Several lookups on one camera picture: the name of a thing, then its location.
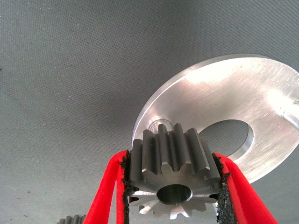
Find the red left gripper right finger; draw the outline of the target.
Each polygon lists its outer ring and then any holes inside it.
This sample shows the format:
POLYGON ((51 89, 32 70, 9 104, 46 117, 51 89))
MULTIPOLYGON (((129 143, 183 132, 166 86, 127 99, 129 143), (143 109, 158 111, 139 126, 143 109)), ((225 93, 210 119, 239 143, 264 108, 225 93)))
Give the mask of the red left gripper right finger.
POLYGON ((259 195, 239 167, 228 157, 213 153, 221 176, 222 190, 217 195, 219 224, 276 224, 259 195))

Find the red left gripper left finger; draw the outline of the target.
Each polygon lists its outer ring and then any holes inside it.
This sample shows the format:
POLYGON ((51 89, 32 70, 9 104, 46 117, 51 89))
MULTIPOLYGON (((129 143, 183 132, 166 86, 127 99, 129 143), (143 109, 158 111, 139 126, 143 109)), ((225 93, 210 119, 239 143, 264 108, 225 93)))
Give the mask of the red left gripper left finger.
POLYGON ((129 223, 127 192, 129 151, 116 153, 109 160, 102 176, 99 188, 85 217, 85 224, 107 224, 111 203, 116 189, 116 223, 129 223))

